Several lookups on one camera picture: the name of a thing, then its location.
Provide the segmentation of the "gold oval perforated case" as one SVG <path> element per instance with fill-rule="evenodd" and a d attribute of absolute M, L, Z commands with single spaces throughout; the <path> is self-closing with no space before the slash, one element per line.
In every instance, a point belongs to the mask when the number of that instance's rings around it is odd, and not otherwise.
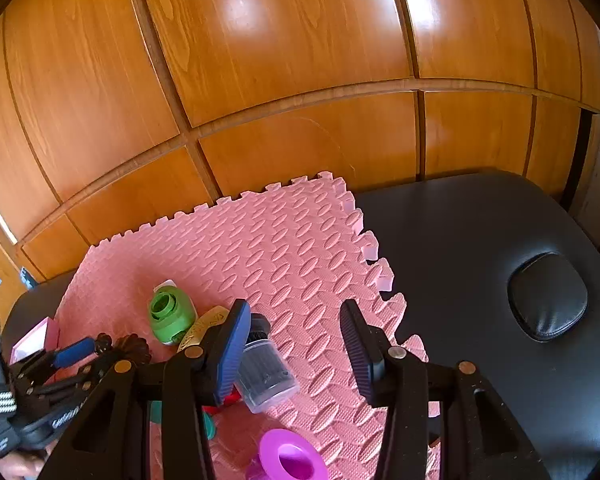
<path fill-rule="evenodd" d="M 189 327 L 178 345 L 178 351 L 183 351 L 191 346 L 199 346 L 208 330 L 212 327 L 222 325 L 225 322 L 227 315 L 227 308 L 222 306 L 215 306 L 207 312 L 204 312 L 204 314 L 197 318 L 195 323 Z"/>

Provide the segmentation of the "red plastic letter block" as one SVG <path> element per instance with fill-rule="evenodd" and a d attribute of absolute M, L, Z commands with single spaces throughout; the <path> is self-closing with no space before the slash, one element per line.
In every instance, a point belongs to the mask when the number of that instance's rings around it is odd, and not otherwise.
<path fill-rule="evenodd" d="M 210 416 L 218 414 L 220 411 L 224 410 L 224 408 L 228 408 L 229 406 L 235 405 L 242 402 L 242 395 L 239 393 L 236 387 L 233 387 L 232 392 L 224 399 L 223 403 L 220 405 L 204 405 L 202 409 L 205 413 Z"/>

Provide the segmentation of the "brown hair brush toy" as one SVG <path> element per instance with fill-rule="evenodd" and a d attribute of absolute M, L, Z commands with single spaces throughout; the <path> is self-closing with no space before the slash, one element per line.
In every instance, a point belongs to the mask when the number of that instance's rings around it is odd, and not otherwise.
<path fill-rule="evenodd" d="M 95 338 L 95 351 L 99 356 L 112 354 L 117 360 L 128 360 L 135 365 L 147 365 L 151 361 L 147 340 L 137 334 L 113 340 L 108 334 L 100 333 Z"/>

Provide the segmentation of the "clear jar black lid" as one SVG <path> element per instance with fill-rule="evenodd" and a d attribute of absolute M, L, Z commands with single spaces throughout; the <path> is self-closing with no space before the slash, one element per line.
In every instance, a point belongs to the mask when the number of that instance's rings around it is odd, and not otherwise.
<path fill-rule="evenodd" d="M 251 327 L 237 372 L 236 388 L 252 414 L 289 400 L 300 389 L 297 379 L 270 339 L 271 324 L 259 313 Z"/>

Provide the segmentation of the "green white plastic cap toy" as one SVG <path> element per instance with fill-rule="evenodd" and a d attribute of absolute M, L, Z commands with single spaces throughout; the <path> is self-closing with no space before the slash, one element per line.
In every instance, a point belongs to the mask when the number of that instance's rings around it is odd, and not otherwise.
<path fill-rule="evenodd" d="M 198 313 L 186 292 L 174 281 L 166 280 L 154 289 L 148 304 L 148 318 L 158 341 L 173 346 L 181 342 L 197 321 Z"/>

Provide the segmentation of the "teal plastic holder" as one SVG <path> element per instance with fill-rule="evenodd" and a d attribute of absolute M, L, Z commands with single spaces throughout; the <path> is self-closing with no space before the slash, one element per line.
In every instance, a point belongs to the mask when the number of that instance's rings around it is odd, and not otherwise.
<path fill-rule="evenodd" d="M 216 427 L 206 406 L 202 408 L 202 414 L 204 415 L 204 431 L 206 437 L 211 440 L 216 436 Z M 162 402 L 151 401 L 149 404 L 149 421 L 154 426 L 160 426 L 162 424 Z"/>

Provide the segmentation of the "magenta plastic spool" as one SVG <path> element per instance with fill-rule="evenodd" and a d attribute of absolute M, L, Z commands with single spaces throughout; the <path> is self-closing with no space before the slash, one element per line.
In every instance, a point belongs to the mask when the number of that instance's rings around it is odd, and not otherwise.
<path fill-rule="evenodd" d="M 271 429 L 259 441 L 245 472 L 248 480 L 327 480 L 327 467 L 314 446 L 288 429 Z"/>

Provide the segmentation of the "pink rimmed white tray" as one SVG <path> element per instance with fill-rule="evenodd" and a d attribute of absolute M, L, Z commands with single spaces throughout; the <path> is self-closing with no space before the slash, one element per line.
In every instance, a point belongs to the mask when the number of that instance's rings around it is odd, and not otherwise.
<path fill-rule="evenodd" d="M 58 341 L 59 324 L 53 318 L 46 316 L 14 344 L 9 363 L 14 364 L 40 350 L 56 350 Z"/>

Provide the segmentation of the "pink foam puzzle mat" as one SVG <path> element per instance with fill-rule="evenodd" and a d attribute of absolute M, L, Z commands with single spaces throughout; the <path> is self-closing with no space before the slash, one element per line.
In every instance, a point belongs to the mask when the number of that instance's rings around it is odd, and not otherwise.
<path fill-rule="evenodd" d="M 339 309 L 354 299 L 367 322 L 393 334 L 406 302 L 393 291 L 393 272 L 346 182 L 324 172 L 271 184 L 102 240 L 61 299 L 60 343 L 100 333 L 150 338 L 149 301 L 165 281 L 183 289 L 198 312 L 248 301 L 270 322 L 299 384 L 262 414 L 236 404 L 214 416 L 210 451 L 219 478 L 242 478 L 260 437 L 275 427 L 306 438 L 332 478 L 373 477 L 385 414 L 356 390 Z"/>

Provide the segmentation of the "black headrest cushion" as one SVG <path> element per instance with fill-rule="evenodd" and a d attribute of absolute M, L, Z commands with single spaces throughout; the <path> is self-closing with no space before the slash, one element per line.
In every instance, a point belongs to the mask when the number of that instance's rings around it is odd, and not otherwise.
<path fill-rule="evenodd" d="M 507 296 L 516 321 L 537 342 L 567 333 L 588 307 L 583 278 L 567 258 L 554 252 L 520 266 L 508 281 Z"/>

